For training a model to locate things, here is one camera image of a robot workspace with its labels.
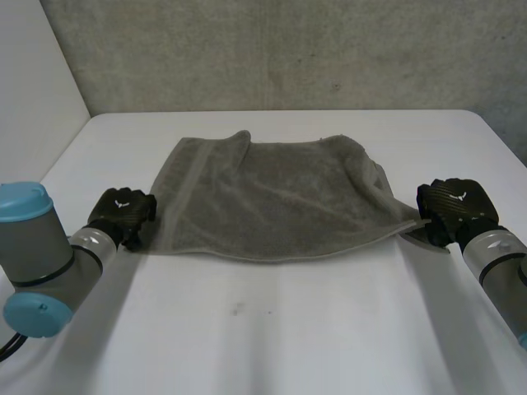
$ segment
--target towel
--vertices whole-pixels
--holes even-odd
[[[345,136],[253,143],[183,138],[152,186],[154,254],[213,253],[280,262],[327,256],[423,226],[385,172]]]

